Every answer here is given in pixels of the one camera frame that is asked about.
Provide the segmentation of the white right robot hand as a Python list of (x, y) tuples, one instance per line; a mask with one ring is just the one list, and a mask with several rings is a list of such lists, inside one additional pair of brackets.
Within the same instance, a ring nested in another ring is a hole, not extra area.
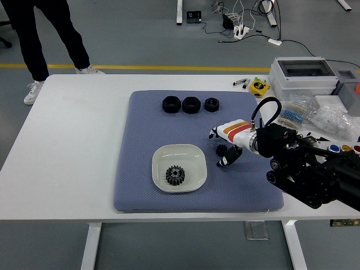
[(217, 162), (218, 167), (224, 167), (234, 163), (241, 155), (243, 148), (257, 154), (255, 147), (255, 128), (243, 119), (237, 119), (211, 129), (209, 139), (220, 137), (232, 143), (232, 147), (224, 152), (222, 158)]

